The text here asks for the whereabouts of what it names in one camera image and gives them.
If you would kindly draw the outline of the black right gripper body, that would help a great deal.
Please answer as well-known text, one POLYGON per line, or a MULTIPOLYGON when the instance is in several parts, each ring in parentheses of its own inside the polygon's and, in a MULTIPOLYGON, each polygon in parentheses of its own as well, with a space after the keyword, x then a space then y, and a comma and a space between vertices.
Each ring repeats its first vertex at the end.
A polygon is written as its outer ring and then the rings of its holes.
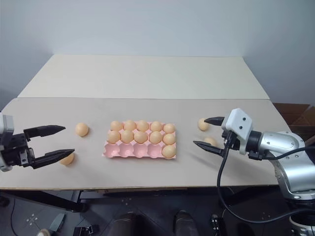
POLYGON ((237 135, 233 131, 223 131, 224 147, 230 149, 237 149, 237 135))

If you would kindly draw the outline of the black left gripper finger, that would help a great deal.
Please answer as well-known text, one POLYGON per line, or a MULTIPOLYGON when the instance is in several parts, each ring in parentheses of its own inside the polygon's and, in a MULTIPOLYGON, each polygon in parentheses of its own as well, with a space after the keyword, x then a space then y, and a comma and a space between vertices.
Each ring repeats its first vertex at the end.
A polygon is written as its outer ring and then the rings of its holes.
POLYGON ((65 129, 66 128, 64 126, 59 126, 59 125, 45 125, 45 126, 38 126, 34 128, 24 129, 23 133, 27 141, 29 142, 31 138, 50 136, 65 129))
POLYGON ((72 154, 75 149, 60 149, 46 153, 44 156, 35 158, 31 163, 33 169, 38 169, 47 165, 54 164, 72 154))

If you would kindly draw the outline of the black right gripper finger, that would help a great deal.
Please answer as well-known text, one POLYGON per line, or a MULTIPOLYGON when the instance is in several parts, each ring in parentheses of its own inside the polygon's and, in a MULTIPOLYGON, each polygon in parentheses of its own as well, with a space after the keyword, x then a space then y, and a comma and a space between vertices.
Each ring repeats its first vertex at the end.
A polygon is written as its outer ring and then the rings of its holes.
POLYGON ((205 123, 212 124, 215 126, 221 126, 224 121, 224 117, 212 117, 204 119, 205 123))
POLYGON ((219 155, 219 156, 224 156, 224 149, 215 147, 211 145, 210 143, 203 142, 203 141, 193 141, 194 144, 196 144, 198 147, 203 149, 204 151, 219 155))

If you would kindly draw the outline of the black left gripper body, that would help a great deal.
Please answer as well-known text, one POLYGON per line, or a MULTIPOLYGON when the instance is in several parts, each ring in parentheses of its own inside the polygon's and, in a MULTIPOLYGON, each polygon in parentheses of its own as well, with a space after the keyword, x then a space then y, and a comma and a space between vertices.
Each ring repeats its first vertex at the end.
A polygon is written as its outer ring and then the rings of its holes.
POLYGON ((35 156, 28 147, 30 139, 25 133, 5 133, 0 135, 0 168, 12 169, 13 166, 32 167, 35 156))

